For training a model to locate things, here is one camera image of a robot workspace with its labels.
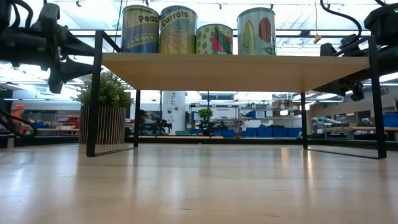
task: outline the can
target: can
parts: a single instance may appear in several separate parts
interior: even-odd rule
[[[159,53],[159,14],[146,6],[123,9],[122,52]]]
[[[197,30],[196,54],[232,54],[233,31],[223,24],[208,24]]]
[[[194,54],[198,16],[185,6],[166,7],[160,13],[160,53]]]
[[[275,13],[256,7],[238,18],[238,54],[276,55]]]

